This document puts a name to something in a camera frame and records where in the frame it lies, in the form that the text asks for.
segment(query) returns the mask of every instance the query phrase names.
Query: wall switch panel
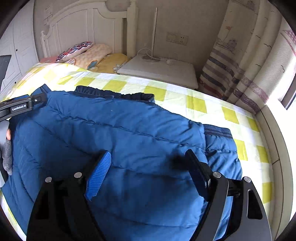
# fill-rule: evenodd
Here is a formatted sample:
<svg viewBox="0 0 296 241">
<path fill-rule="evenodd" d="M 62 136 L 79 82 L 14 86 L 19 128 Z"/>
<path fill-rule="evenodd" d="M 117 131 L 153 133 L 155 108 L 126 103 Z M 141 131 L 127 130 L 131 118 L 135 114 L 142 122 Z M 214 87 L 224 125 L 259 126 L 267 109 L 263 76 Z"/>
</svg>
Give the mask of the wall switch panel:
<svg viewBox="0 0 296 241">
<path fill-rule="evenodd" d="M 177 44 L 187 45 L 188 36 L 176 34 L 176 33 L 167 33 L 166 41 L 170 41 Z"/>
</svg>

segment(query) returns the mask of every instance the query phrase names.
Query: floral pillow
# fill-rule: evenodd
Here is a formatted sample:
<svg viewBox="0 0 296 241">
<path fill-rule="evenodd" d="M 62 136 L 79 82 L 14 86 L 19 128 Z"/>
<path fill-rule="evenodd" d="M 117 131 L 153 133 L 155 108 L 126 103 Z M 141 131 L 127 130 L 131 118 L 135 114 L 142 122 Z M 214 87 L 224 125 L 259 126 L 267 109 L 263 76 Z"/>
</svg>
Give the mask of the floral pillow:
<svg viewBox="0 0 296 241">
<path fill-rule="evenodd" d="M 76 65 L 83 69 L 95 67 L 107 54 L 112 53 L 112 49 L 106 44 L 95 44 L 84 53 L 70 59 L 66 63 Z"/>
<path fill-rule="evenodd" d="M 72 48 L 67 49 L 66 51 L 62 52 L 59 56 L 57 56 L 56 62 L 63 63 L 66 62 L 81 53 L 87 51 L 93 46 L 92 42 L 82 42 L 80 44 L 74 45 Z"/>
</svg>

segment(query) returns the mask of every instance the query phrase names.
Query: white headboard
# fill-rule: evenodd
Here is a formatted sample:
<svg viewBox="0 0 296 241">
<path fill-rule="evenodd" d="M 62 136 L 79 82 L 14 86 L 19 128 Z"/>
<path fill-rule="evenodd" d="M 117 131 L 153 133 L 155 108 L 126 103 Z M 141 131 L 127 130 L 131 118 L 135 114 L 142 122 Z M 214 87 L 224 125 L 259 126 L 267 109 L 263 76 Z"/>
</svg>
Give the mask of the white headboard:
<svg viewBox="0 0 296 241">
<path fill-rule="evenodd" d="M 59 55 L 75 44 L 91 41 L 107 44 L 114 53 L 123 51 L 123 19 L 127 19 L 127 56 L 136 55 L 138 8 L 136 0 L 124 12 L 110 12 L 107 0 L 80 0 L 55 14 L 48 34 L 41 31 L 44 57 Z"/>
</svg>

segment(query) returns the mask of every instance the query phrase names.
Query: curtain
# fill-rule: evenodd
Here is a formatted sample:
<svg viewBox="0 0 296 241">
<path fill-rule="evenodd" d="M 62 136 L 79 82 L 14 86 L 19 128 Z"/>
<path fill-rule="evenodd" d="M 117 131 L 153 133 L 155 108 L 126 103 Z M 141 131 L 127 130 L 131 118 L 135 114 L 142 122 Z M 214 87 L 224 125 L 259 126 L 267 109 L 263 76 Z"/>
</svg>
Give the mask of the curtain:
<svg viewBox="0 0 296 241">
<path fill-rule="evenodd" d="M 199 90 L 257 113 L 295 76 L 296 37 L 268 0 L 230 0 Z"/>
</svg>

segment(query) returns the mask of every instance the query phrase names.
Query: hand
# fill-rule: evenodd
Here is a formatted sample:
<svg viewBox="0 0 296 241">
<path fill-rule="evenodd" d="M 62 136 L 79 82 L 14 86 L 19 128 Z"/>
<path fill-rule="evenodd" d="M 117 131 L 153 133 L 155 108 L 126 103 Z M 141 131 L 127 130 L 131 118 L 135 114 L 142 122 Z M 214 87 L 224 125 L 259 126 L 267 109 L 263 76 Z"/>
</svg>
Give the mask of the hand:
<svg viewBox="0 0 296 241">
<path fill-rule="evenodd" d="M 11 140 L 11 130 L 10 129 L 7 130 L 6 138 L 7 138 L 7 140 Z"/>
</svg>

